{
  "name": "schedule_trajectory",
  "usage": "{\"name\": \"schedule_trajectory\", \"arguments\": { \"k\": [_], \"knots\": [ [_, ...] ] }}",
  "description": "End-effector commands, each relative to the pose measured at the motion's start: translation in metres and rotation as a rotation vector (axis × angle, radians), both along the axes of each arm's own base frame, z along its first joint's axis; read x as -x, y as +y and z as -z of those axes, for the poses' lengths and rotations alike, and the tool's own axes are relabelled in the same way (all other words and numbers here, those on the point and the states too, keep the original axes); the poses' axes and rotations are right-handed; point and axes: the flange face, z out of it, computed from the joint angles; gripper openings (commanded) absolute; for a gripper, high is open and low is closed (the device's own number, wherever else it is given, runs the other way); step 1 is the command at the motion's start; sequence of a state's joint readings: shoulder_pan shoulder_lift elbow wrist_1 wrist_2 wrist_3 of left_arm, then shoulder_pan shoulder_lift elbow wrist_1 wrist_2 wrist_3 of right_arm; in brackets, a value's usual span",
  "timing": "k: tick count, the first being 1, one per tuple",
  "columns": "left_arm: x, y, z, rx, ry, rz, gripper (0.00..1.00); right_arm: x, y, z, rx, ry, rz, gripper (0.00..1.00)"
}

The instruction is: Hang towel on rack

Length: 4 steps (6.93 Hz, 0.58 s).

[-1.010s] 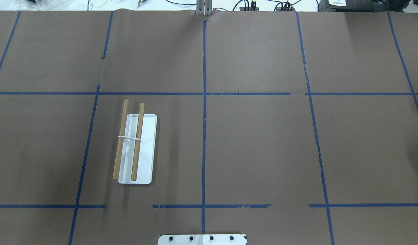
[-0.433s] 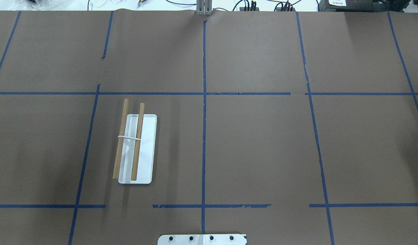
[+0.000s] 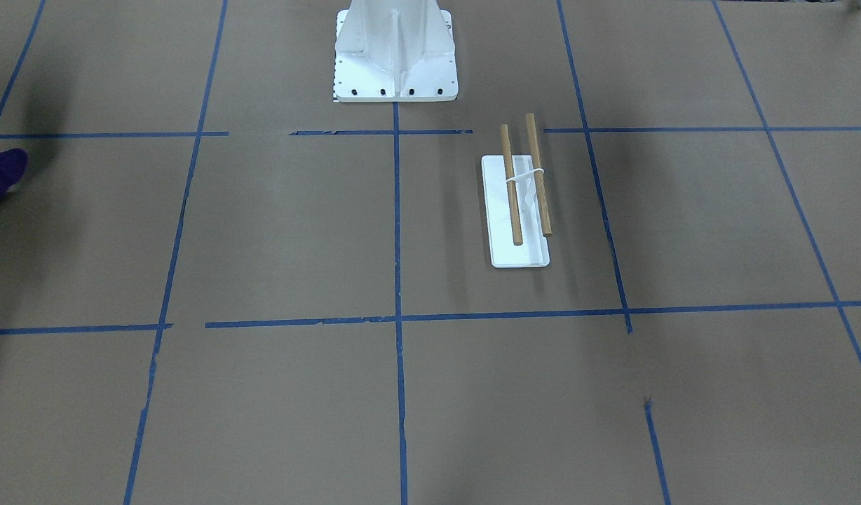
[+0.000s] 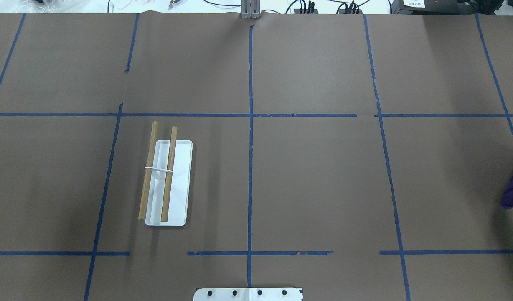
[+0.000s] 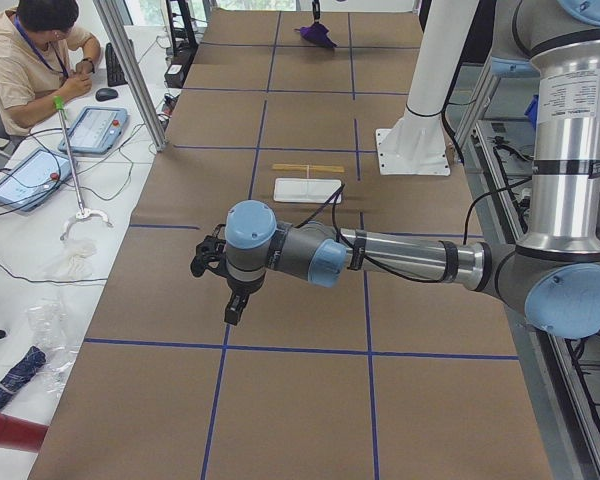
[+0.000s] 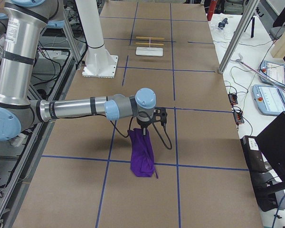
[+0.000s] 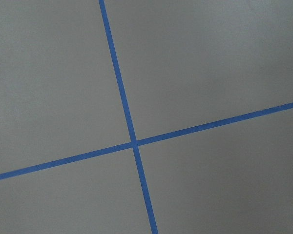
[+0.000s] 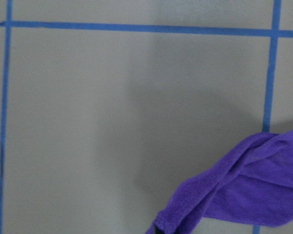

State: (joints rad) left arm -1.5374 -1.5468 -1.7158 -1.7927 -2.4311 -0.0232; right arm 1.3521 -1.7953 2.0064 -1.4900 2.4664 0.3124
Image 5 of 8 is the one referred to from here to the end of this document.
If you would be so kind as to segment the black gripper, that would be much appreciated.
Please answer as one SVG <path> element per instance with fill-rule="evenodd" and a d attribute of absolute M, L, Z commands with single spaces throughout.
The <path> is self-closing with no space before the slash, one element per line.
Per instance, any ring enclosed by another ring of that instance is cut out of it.
<path fill-rule="evenodd" d="M 200 278 L 206 271 L 226 278 L 225 255 L 226 241 L 214 235 L 207 235 L 204 240 L 196 246 L 195 256 L 191 261 L 190 270 L 194 277 Z M 248 293 L 233 292 L 224 310 L 224 322 L 237 326 L 242 314 L 248 305 L 250 295 Z"/>

